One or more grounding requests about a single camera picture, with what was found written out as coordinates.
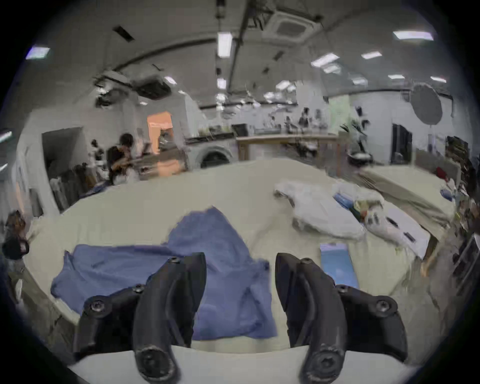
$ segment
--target wooden table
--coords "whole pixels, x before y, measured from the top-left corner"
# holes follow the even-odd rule
[[[249,160],[249,145],[250,144],[295,144],[299,141],[313,141],[317,142],[319,150],[317,157],[320,157],[320,143],[333,143],[337,144],[337,175],[340,175],[340,163],[341,163],[341,148],[340,144],[343,141],[342,136],[337,135],[300,135],[300,134],[281,134],[281,135],[262,135],[262,136],[246,136],[237,137],[237,147],[239,153],[239,161]]]

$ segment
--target wooden table leg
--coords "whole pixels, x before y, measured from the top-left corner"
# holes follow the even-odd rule
[[[249,160],[249,149],[250,149],[250,146],[248,144],[243,146],[243,160],[245,161]]]
[[[341,159],[342,159],[342,156],[341,156],[341,150],[340,150],[340,143],[336,143],[336,176],[337,177],[340,177],[340,173],[341,173],[341,170],[342,170],[342,167],[341,167]]]

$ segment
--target fluorescent light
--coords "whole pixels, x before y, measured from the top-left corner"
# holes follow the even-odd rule
[[[177,82],[173,80],[170,76],[165,76],[165,80],[167,80],[172,85],[177,85]]]
[[[367,85],[368,81],[364,77],[357,77],[356,79],[352,79],[355,85]]]
[[[408,39],[433,40],[433,36],[430,32],[394,31],[393,34],[400,40],[408,40]]]
[[[224,103],[225,100],[227,99],[227,96],[225,96],[224,93],[217,93],[217,95],[215,96],[215,99],[216,99],[219,103]]]
[[[340,70],[340,66],[337,64],[329,65],[328,67],[323,68],[325,73],[332,73]]]
[[[0,135],[0,143],[3,143],[5,140],[8,140],[12,137],[12,131],[2,133]]]
[[[218,32],[217,43],[218,57],[230,57],[230,51],[232,49],[232,34],[230,32]]]
[[[226,89],[227,81],[225,79],[219,78],[216,80],[216,86],[218,89]]]
[[[288,80],[282,80],[276,85],[276,89],[279,89],[280,91],[283,91],[285,88],[287,88],[291,84],[290,81]]]
[[[327,53],[326,55],[319,57],[317,60],[312,61],[311,64],[312,67],[320,68],[323,65],[337,60],[338,58],[339,57],[335,53]]]
[[[33,46],[28,51],[25,59],[26,60],[43,59],[47,55],[48,51],[50,51],[50,48]]]
[[[362,55],[365,60],[373,59],[374,57],[380,57],[382,54],[379,51],[367,52]]]
[[[446,83],[447,80],[443,79],[442,77],[435,77],[435,76],[430,76],[432,80],[439,81],[441,83]]]

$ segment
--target washing machine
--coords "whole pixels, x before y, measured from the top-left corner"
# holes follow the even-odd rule
[[[188,169],[217,167],[238,161],[237,141],[233,133],[220,133],[185,139]]]

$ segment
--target ceiling beam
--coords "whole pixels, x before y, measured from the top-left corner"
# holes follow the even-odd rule
[[[237,39],[237,43],[235,44],[235,52],[233,53],[233,61],[232,66],[230,67],[230,75],[228,76],[228,87],[227,92],[230,93],[230,88],[232,84],[233,74],[235,72],[235,67],[237,65],[237,56],[239,54],[240,46],[243,45],[243,36],[245,35],[245,31],[248,27],[248,20],[252,14],[252,11],[255,10],[256,1],[249,0],[247,3],[247,7],[245,8],[245,12],[243,13],[243,18],[240,25],[240,32],[239,37]]]
[[[130,59],[122,64],[117,65],[113,70],[115,72],[121,71],[123,68],[128,67],[131,64],[136,64],[138,62],[141,62],[145,59],[149,59],[150,57],[158,56],[163,53],[167,52],[172,52],[178,49],[184,49],[184,48],[190,48],[190,47],[196,47],[199,45],[204,45],[204,44],[216,44],[216,37],[210,37],[210,38],[204,38],[204,39],[199,39],[199,40],[190,40],[190,41],[185,41],[182,43],[177,43],[173,45],[169,45],[167,47],[155,49],[153,51],[144,53],[143,55],[134,57],[133,59]]]

